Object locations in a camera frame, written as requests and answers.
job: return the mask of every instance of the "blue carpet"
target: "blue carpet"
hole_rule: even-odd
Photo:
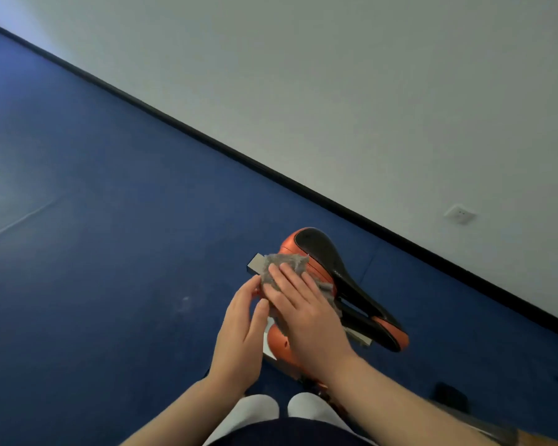
[[[303,226],[409,330],[374,366],[558,438],[557,335],[0,35],[0,229],[41,207],[0,233],[0,445],[119,443],[204,374],[248,260]]]

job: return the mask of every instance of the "gray cloth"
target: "gray cloth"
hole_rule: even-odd
[[[260,274],[260,283],[262,285],[265,283],[269,283],[272,285],[273,288],[279,291],[279,287],[269,273],[269,265],[272,263],[279,266],[282,263],[287,263],[290,265],[291,269],[296,271],[296,273],[301,276],[302,272],[306,270],[306,265],[309,262],[309,258],[310,257],[308,256],[304,257],[297,254],[288,255],[282,253],[273,253],[270,255],[265,255],[265,263],[263,265],[262,273]],[[333,297],[333,285],[326,282],[320,282],[317,279],[315,279],[315,281],[322,295],[325,297],[325,299],[327,299],[331,307],[333,307],[333,309],[337,312],[337,315],[341,317],[341,310],[339,310],[335,305],[335,298]],[[286,329],[283,319],[281,318],[279,312],[273,306],[273,304],[271,304],[269,315],[273,319],[275,319],[275,323],[277,324],[277,327],[279,327],[279,330],[281,330],[282,334],[286,335]]]

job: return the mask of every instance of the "person's right hand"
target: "person's right hand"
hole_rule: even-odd
[[[357,356],[339,316],[308,273],[300,278],[287,263],[270,265],[269,273],[281,291],[269,284],[263,291],[287,324],[291,350],[313,377],[328,382],[337,365]]]

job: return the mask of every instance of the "white wall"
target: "white wall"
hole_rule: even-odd
[[[558,0],[0,0],[0,26],[558,316]]]

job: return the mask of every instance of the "electrical socket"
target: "electrical socket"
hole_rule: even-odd
[[[476,216],[475,213],[469,211],[460,203],[454,204],[445,213],[445,217],[447,219],[450,219],[455,224],[461,224],[461,225],[465,225],[469,223],[469,221],[471,221],[475,216]]]

